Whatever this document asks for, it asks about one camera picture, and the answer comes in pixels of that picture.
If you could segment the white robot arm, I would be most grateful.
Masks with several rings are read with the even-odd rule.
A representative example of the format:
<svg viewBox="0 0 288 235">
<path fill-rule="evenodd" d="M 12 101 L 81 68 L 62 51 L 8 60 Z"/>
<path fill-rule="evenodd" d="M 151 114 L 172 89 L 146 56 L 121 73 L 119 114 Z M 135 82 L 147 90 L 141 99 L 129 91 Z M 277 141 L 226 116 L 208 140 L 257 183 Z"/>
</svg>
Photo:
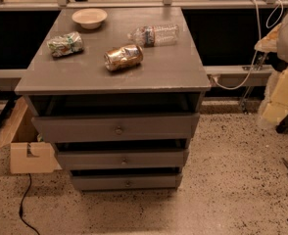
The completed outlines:
<svg viewBox="0 0 288 235">
<path fill-rule="evenodd" d="M 271 128 L 288 116 L 288 13 L 256 43 L 255 49 L 274 55 L 271 64 L 274 72 L 267 81 L 264 100 L 259 108 L 259 125 Z"/>
</svg>

